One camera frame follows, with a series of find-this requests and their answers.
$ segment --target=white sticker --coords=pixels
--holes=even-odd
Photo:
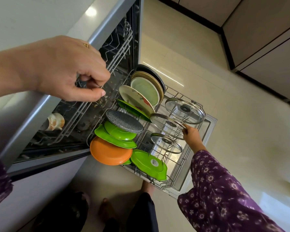
[[[152,159],[150,162],[151,162],[151,164],[154,165],[155,167],[158,167],[158,166],[159,166],[159,163],[158,163],[157,160]]]

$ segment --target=white floral plate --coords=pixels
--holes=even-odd
[[[131,88],[130,86],[120,86],[119,93],[124,101],[140,109],[147,116],[155,113],[155,109],[150,104],[150,102],[148,102],[148,100],[142,94],[140,94],[137,90]]]

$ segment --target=green tray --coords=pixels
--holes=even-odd
[[[133,150],[130,159],[142,172],[150,175],[158,181],[166,180],[168,167],[155,156],[152,156],[145,151],[135,149]]]
[[[130,114],[140,117],[142,120],[145,120],[147,122],[151,122],[150,121],[150,117],[147,116],[144,112],[142,112],[140,109],[136,108],[135,106],[127,103],[126,101],[120,100],[120,99],[116,99],[117,103],[120,107],[122,107],[123,109],[125,109],[127,112],[129,112]]]
[[[118,146],[118,147],[122,147],[125,149],[133,149],[137,147],[137,144],[133,141],[123,141],[123,140],[119,140],[116,139],[114,137],[112,137],[111,135],[108,134],[108,132],[106,131],[106,129],[104,128],[103,124],[100,124],[98,128],[95,129],[95,134],[99,137],[102,138],[103,140]]]
[[[110,121],[106,121],[104,123],[104,128],[109,133],[109,135],[113,136],[116,139],[123,140],[123,141],[129,141],[135,138],[136,134],[131,133],[128,131],[125,131],[116,125],[112,124]]]
[[[126,162],[123,163],[123,165],[131,164],[131,159],[128,159]]]

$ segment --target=floor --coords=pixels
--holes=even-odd
[[[290,106],[230,72],[215,32],[157,0],[145,0],[141,44],[141,63],[218,119],[208,150],[290,231]],[[89,156],[72,183],[92,200],[83,231],[103,230],[96,213],[104,197],[124,220],[141,183]],[[174,198],[156,190],[153,201],[160,232],[194,231]]]

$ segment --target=person's left hand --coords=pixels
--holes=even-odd
[[[66,101],[99,100],[105,95],[100,87],[110,78],[99,51],[88,42],[67,36],[0,51],[0,66],[6,74],[15,75],[11,83],[17,88],[11,92],[35,90]],[[87,81],[87,88],[75,86],[77,74]]]

